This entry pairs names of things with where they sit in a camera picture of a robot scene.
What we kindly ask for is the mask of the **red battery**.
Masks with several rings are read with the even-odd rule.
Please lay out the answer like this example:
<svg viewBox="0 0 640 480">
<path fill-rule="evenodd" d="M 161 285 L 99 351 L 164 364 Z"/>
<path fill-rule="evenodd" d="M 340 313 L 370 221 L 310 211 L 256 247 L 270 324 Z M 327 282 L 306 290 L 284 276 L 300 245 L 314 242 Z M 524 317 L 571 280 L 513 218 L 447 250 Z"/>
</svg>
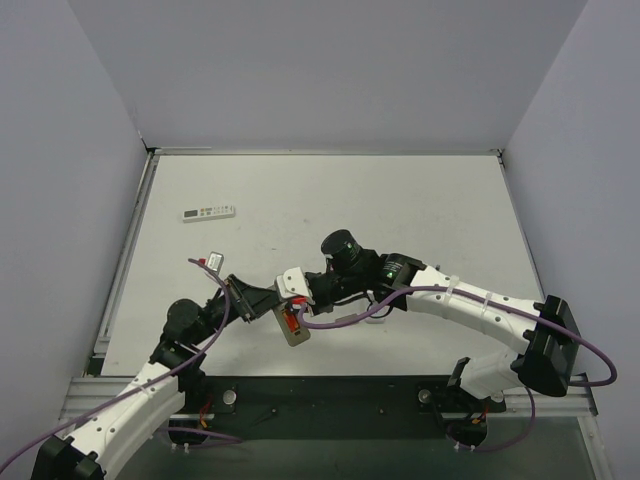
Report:
<svg viewBox="0 0 640 480">
<path fill-rule="evenodd" d="M 296 332 L 300 329 L 300 326 L 298 324 L 296 315 L 293 312 L 285 310 L 283 312 L 283 316 L 284 316 L 285 323 L 286 323 L 287 328 L 289 329 L 289 331 L 292 334 L 296 334 Z"/>
</svg>

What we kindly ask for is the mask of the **grey beige remote control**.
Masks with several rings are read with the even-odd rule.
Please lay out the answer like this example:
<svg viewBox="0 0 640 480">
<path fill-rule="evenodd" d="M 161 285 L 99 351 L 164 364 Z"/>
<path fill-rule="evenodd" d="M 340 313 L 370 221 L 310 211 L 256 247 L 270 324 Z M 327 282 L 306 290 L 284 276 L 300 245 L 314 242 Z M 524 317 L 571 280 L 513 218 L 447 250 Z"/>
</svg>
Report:
<svg viewBox="0 0 640 480">
<path fill-rule="evenodd" d="M 296 347 L 311 338 L 310 331 L 299 323 L 296 311 L 291 307 L 281 305 L 274 308 L 273 313 L 290 347 Z"/>
</svg>

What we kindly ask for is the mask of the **white remote being loaded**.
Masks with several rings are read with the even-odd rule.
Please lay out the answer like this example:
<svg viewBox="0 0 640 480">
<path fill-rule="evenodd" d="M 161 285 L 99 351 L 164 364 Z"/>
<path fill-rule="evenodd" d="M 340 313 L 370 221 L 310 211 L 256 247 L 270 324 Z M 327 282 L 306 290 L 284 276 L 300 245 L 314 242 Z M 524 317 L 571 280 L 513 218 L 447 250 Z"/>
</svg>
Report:
<svg viewBox="0 0 640 480">
<path fill-rule="evenodd" d="M 386 321 L 385 316 L 370 316 L 365 319 L 367 324 L 383 324 Z"/>
</svg>

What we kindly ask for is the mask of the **grey remote battery cover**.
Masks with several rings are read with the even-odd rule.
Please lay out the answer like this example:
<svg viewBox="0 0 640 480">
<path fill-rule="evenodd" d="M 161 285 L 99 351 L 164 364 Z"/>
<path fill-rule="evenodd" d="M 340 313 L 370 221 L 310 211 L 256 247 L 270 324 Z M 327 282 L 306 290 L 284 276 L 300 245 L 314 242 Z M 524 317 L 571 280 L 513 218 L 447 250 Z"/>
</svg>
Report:
<svg viewBox="0 0 640 480">
<path fill-rule="evenodd" d="M 358 317 L 358 314 L 349 314 L 349 315 L 337 318 L 334 323 L 336 325 L 349 323 L 349 322 L 353 321 L 357 317 Z"/>
</svg>

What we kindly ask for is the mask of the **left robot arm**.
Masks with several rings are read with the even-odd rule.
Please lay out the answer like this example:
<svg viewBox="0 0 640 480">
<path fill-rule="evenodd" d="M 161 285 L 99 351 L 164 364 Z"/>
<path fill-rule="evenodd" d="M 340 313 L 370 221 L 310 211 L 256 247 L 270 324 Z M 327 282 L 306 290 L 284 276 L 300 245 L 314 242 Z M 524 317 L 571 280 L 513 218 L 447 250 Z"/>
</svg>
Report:
<svg viewBox="0 0 640 480">
<path fill-rule="evenodd" d="M 231 275 L 203 306 L 190 299 L 173 302 L 149 360 L 117 396 L 70 424 L 67 434 L 50 435 L 39 447 L 31 477 L 116 478 L 172 414 L 204 402 L 204 351 L 197 346 L 216 339 L 233 320 L 255 320 L 281 300 L 277 286 L 255 287 Z"/>
</svg>

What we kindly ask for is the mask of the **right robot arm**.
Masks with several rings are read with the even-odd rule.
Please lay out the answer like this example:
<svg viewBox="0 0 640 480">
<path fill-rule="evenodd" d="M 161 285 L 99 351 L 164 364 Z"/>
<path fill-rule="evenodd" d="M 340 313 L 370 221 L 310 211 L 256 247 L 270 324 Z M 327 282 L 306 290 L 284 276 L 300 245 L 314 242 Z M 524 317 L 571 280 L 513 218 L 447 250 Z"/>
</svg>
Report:
<svg viewBox="0 0 640 480">
<path fill-rule="evenodd" d="M 549 397 L 566 395 L 579 330 L 565 300 L 552 295 L 542 301 L 518 299 L 484 290 L 406 255 L 365 249 L 345 229 L 326 237 L 321 251 L 325 270 L 304 275 L 314 314 L 370 292 L 381 307 L 434 315 L 502 344 L 495 353 L 456 363 L 450 379 L 467 394 L 486 399 L 527 387 Z"/>
</svg>

